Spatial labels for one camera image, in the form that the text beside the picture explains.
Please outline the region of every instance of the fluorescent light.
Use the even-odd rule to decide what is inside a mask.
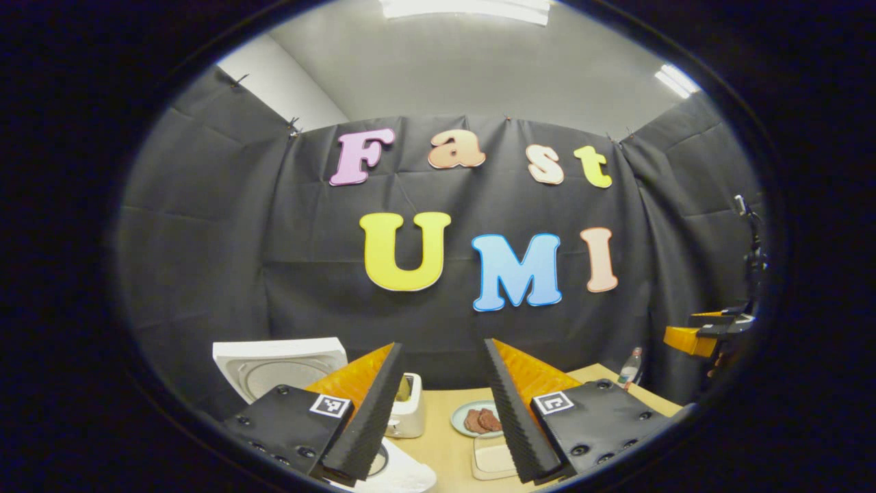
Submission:
[[[684,99],[687,99],[690,96],[690,93],[687,90],[685,90],[681,86],[681,84],[672,80],[669,77],[669,75],[666,75],[663,72],[658,72],[658,73],[654,74],[654,77],[657,77],[658,79],[660,79],[660,82],[663,82],[664,84],[669,86],[669,88],[671,90],[675,91],[679,96],[683,97]]]
[[[550,3],[547,0],[380,0],[386,18],[423,14],[483,14],[522,20],[537,25],[548,24]]]
[[[664,65],[663,67],[660,67],[660,70],[666,75],[669,75],[669,78],[675,81],[678,85],[682,86],[684,90],[688,92],[693,93],[697,92],[700,89],[681,70],[673,67],[672,65]]]

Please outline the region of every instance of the white plate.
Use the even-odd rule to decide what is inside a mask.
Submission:
[[[468,416],[470,409],[489,409],[493,411],[493,416],[498,419],[498,411],[496,411],[496,403],[493,401],[475,401],[473,403],[463,404],[459,406],[459,409],[453,411],[453,414],[450,415],[450,424],[459,432],[468,437],[479,437],[479,436],[496,436],[501,434],[502,432],[487,432],[487,433],[475,433],[470,432],[465,429],[465,417]]]

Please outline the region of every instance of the white ceiling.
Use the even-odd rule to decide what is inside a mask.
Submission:
[[[350,120],[507,114],[623,138],[681,101],[654,77],[662,60],[558,3],[542,27],[339,0],[270,35]]]

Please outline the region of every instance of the clip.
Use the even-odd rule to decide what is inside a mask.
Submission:
[[[612,144],[617,144],[618,147],[620,147],[621,149],[624,148],[624,145],[621,144],[619,141],[615,142],[614,139],[611,138],[611,135],[608,134],[608,132],[605,133],[605,137],[608,137],[608,141],[611,142]]]
[[[301,134],[302,132],[304,132],[304,128],[295,128],[295,122],[297,121],[298,117],[292,118],[291,120],[289,120],[289,125],[286,126],[286,128],[292,129],[292,133],[289,134],[289,137],[293,139],[298,137],[299,134]]]
[[[247,78],[247,77],[249,77],[249,76],[250,76],[249,74],[245,74],[243,77],[241,77],[241,78],[237,79],[236,81],[234,81],[234,83],[231,84],[231,87],[232,87],[232,88],[237,87],[238,85],[240,85],[240,81],[242,81],[243,79],[245,79],[245,78]]]

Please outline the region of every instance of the orange letter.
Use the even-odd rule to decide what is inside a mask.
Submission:
[[[432,138],[432,145],[438,146],[429,153],[429,164],[433,168],[453,168],[463,165],[474,168],[487,160],[477,144],[477,135],[468,130],[448,130]]]

